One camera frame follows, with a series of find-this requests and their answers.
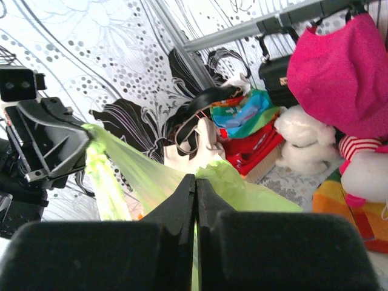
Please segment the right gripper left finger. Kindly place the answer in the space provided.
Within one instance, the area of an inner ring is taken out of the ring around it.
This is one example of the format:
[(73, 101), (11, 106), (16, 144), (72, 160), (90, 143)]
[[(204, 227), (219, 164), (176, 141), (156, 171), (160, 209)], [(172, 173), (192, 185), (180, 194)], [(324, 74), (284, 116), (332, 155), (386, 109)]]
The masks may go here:
[(135, 222), (35, 222), (1, 260), (2, 290), (190, 290), (195, 177)]

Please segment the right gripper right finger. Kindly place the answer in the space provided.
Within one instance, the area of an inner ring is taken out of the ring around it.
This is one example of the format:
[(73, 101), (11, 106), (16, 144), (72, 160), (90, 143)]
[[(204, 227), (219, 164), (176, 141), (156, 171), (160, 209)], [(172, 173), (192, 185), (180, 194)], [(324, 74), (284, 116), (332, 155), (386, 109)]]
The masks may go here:
[(344, 218), (239, 212), (196, 182), (200, 290), (378, 290), (361, 237)]

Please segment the green plastic trash bag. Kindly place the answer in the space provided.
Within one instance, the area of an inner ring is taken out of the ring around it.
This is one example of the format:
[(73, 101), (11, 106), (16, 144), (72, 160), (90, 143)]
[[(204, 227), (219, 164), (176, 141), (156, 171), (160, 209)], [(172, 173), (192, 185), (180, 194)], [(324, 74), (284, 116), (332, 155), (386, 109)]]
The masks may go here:
[[(165, 201), (184, 177), (184, 173), (164, 166), (118, 139), (103, 128), (84, 124), (92, 141), (86, 149), (86, 172), (92, 177), (103, 220), (130, 220), (122, 187), (111, 168), (120, 174), (137, 194), (144, 211), (150, 213)], [(301, 208), (270, 189), (251, 184), (240, 177), (231, 164), (219, 156), (210, 158), (194, 171), (197, 178), (208, 178), (216, 193), (242, 211), (300, 212)]]

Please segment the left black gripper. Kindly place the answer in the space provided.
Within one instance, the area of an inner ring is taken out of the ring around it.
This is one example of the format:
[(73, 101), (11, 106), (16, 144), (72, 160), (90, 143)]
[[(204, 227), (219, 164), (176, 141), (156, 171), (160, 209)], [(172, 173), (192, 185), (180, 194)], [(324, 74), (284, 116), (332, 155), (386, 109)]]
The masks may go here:
[(59, 98), (19, 101), (4, 116), (16, 149), (1, 139), (1, 238), (10, 239), (42, 220), (48, 190), (63, 189), (66, 176), (84, 169), (91, 137)]

